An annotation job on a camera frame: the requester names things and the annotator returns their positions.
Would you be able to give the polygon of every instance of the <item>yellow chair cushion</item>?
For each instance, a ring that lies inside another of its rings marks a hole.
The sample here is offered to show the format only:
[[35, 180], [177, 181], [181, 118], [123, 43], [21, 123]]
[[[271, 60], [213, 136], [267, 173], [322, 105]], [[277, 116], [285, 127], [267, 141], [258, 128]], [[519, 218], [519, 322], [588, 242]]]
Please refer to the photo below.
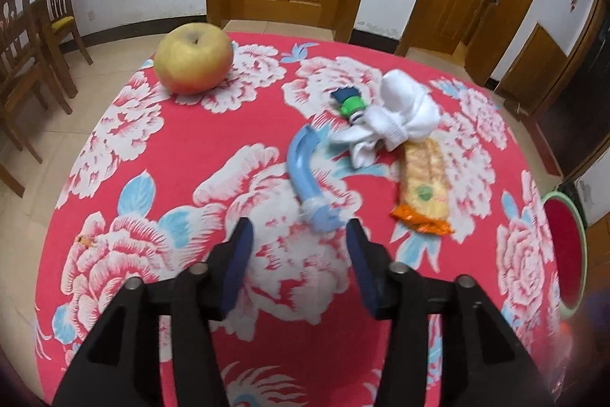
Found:
[[73, 22], [73, 21], [74, 21], [74, 16], [64, 16], [63, 18], [60, 18], [59, 20], [54, 21], [51, 24], [51, 28], [53, 29], [54, 33], [57, 33], [63, 27], [65, 27], [66, 25], [71, 24], [71, 22]]

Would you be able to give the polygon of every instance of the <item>knotted white cloth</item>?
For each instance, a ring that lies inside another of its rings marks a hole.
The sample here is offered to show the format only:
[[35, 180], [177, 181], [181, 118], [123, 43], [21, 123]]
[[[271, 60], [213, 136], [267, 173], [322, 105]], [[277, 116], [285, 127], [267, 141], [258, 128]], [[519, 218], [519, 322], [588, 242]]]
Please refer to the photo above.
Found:
[[423, 142], [440, 123], [440, 111], [428, 90], [404, 71], [388, 71], [379, 93], [383, 105], [370, 105], [353, 126], [329, 137], [331, 142], [349, 144], [355, 168], [374, 163], [380, 140], [393, 151], [407, 140]]

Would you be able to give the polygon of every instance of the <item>snack package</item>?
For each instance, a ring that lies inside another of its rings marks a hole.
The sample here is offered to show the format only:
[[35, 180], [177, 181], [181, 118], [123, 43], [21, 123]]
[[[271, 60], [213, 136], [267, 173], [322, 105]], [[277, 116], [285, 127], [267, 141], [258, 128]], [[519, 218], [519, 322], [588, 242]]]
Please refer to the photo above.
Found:
[[449, 217], [449, 181], [436, 140], [402, 144], [403, 163], [399, 204], [392, 211], [411, 229], [420, 233], [453, 233]]

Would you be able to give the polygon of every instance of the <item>metal bolt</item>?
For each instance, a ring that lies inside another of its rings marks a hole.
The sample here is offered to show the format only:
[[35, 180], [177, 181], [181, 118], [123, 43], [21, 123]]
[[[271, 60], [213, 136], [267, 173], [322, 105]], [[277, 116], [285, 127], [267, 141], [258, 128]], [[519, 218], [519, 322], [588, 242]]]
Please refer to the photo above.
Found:
[[131, 278], [127, 279], [124, 284], [124, 287], [127, 288], [127, 290], [135, 290], [140, 285], [142, 285], [142, 283], [144, 283], [142, 281], [142, 278], [140, 278], [139, 276], [132, 276]]
[[188, 268], [188, 271], [192, 275], [205, 275], [207, 273], [207, 264], [205, 262], [196, 262]]
[[403, 262], [394, 261], [390, 263], [390, 271], [392, 273], [396, 273], [397, 275], [403, 275], [409, 271], [409, 266]]
[[475, 286], [477, 284], [475, 279], [469, 275], [459, 276], [457, 281], [458, 281], [457, 284], [459, 284], [461, 287], [464, 287], [464, 288], [472, 288], [473, 286]]

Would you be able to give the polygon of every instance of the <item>yellow apple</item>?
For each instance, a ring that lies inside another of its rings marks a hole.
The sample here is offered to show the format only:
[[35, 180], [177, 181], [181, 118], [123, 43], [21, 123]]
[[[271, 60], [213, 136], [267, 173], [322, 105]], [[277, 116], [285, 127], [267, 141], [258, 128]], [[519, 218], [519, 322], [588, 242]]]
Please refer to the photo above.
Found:
[[157, 48], [154, 70], [170, 92], [189, 95], [214, 88], [233, 64], [231, 39], [207, 23], [187, 23], [168, 33]]

